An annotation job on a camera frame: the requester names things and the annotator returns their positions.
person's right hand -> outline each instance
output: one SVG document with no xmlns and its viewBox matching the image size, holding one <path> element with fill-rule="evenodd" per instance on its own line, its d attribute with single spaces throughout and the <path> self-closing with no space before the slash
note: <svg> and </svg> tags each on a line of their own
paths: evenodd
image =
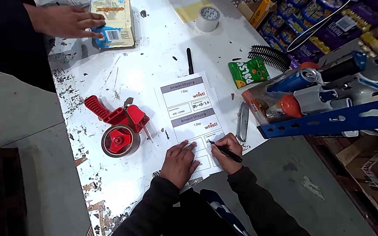
<svg viewBox="0 0 378 236">
<path fill-rule="evenodd" d="M 226 155 L 222 154 L 216 145 L 224 146 L 228 148 L 233 153 L 239 155 L 241 157 L 243 155 L 243 148 L 237 141 L 236 137 L 232 133 L 228 133 L 222 139 L 215 142 L 215 144 L 211 145 L 211 152 L 213 156 L 217 158 L 218 162 L 221 165 L 221 168 L 227 172 L 227 174 L 231 175 L 236 173 L 239 169 L 243 167 L 241 163 L 235 162 L 233 159 L 227 157 Z"/>
<path fill-rule="evenodd" d="M 103 15 L 66 5 L 35 7 L 24 4 L 24 7 L 36 32 L 71 39 L 103 37 L 102 34 L 85 30 L 106 24 Z"/>
</svg>

blue metal shelf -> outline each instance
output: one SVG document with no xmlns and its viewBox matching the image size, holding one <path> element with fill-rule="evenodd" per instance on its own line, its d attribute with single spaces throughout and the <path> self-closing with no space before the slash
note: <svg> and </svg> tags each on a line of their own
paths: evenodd
<svg viewBox="0 0 378 236">
<path fill-rule="evenodd" d="M 361 113 L 372 109 L 378 110 L 378 101 L 315 115 L 306 115 L 302 118 L 258 126 L 257 128 L 266 139 L 375 129 L 378 128 L 378 116 L 360 116 Z"/>
</svg>

black pen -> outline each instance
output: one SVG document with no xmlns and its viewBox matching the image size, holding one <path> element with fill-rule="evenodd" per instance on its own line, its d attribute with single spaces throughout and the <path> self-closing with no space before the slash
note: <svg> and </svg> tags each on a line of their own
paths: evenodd
<svg viewBox="0 0 378 236">
<path fill-rule="evenodd" d="M 211 143 L 211 145 L 212 145 L 212 144 L 215 144 L 214 141 L 210 141 L 210 140 L 208 140 L 208 141 Z M 226 156 L 229 157 L 229 158 L 232 158 L 233 161 L 235 161 L 235 162 L 237 162 L 237 163 L 241 163 L 241 162 L 242 162 L 242 158 L 239 157 L 239 155 L 237 155 L 236 153 L 233 153 L 232 151 L 228 150 L 228 149 L 225 148 L 224 146 L 218 146 L 218 145 L 216 145 L 216 146 L 217 146 L 218 150 L 219 150 L 222 154 L 226 155 Z"/>
<path fill-rule="evenodd" d="M 189 75 L 192 75 L 193 74 L 193 64 L 192 64 L 192 54 L 190 52 L 190 48 L 186 48 L 186 54 L 188 56 Z"/>
</svg>

grey floor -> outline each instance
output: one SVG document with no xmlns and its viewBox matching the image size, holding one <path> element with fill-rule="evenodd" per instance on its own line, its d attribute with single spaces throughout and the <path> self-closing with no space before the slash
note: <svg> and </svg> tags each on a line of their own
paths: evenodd
<svg viewBox="0 0 378 236">
<path fill-rule="evenodd" d="M 0 73 L 0 147 L 19 148 L 29 235 L 84 236 L 90 222 L 56 95 Z M 311 235 L 375 235 L 304 138 L 271 139 L 243 164 Z M 218 192 L 256 235 L 226 178 L 214 174 L 195 190 Z"/>
</svg>

black sleeve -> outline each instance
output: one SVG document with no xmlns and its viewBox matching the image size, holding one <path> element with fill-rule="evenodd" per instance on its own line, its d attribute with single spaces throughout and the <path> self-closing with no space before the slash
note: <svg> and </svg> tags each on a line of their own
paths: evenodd
<svg viewBox="0 0 378 236">
<path fill-rule="evenodd" d="M 256 184 L 256 176 L 248 167 L 229 175 L 227 181 L 258 235 L 310 236 L 266 189 Z"/>
<path fill-rule="evenodd" d="M 0 0 L 0 72 L 56 92 L 43 36 L 19 0 Z"/>
<path fill-rule="evenodd" d="M 142 200 L 118 226 L 113 236 L 160 235 L 166 214 L 178 201 L 178 187 L 167 179 L 154 177 Z"/>
</svg>

